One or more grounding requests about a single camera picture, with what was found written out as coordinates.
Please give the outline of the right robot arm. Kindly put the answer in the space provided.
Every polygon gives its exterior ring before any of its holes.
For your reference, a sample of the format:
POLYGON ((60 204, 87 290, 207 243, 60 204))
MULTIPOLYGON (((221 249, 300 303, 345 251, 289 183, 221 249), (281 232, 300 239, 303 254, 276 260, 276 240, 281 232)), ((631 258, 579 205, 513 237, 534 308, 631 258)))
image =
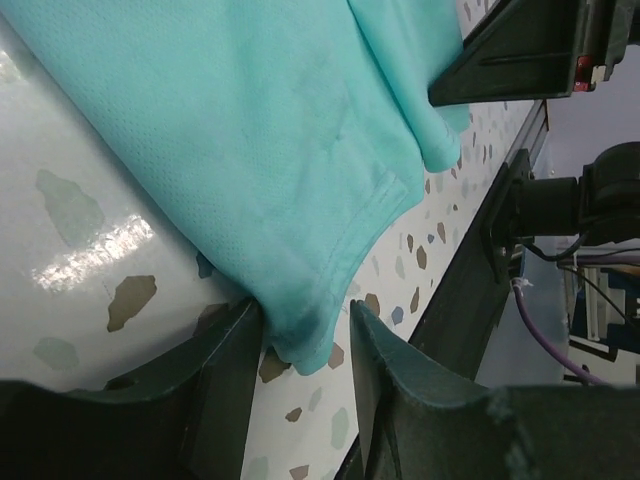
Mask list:
MULTIPOLYGON (((639 43, 636 1, 498 1, 433 82, 435 106, 549 100, 610 79, 639 43)), ((639 235, 639 144, 611 147, 579 178, 516 180, 511 236, 576 235, 584 245, 639 235)))

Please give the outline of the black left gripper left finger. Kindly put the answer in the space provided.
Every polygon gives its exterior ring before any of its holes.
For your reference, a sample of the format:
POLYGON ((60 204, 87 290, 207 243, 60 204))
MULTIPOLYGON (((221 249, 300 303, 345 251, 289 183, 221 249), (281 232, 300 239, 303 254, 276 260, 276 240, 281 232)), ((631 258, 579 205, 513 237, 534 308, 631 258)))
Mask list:
POLYGON ((2 478, 239 478, 260 306, 246 299, 207 319, 198 335, 99 391, 2 381, 2 478))

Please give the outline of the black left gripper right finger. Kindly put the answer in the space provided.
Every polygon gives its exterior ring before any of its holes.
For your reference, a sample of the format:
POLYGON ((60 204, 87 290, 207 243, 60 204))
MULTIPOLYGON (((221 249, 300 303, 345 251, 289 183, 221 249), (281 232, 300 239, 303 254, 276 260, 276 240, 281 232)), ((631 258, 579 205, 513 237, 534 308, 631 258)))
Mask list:
POLYGON ((368 479, 635 479, 639 391, 487 388, 350 306, 359 441, 368 479))

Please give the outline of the mint green t shirt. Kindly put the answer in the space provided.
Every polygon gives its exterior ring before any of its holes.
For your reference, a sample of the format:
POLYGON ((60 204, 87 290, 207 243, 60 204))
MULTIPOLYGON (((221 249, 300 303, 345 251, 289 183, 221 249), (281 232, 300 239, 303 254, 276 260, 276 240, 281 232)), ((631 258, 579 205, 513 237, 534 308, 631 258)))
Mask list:
POLYGON ((452 167, 452 1, 5 1, 2 16, 180 232, 262 305, 302 375, 328 361, 380 235, 452 167))

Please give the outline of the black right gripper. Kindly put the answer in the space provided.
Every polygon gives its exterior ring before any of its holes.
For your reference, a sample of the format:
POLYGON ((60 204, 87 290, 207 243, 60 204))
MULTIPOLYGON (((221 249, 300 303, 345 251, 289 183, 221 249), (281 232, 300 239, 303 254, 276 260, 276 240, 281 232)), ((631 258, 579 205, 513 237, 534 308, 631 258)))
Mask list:
POLYGON ((593 91, 627 47, 639 45, 639 0, 587 1, 579 29, 578 1, 498 1, 429 87, 429 100, 448 106, 593 91))

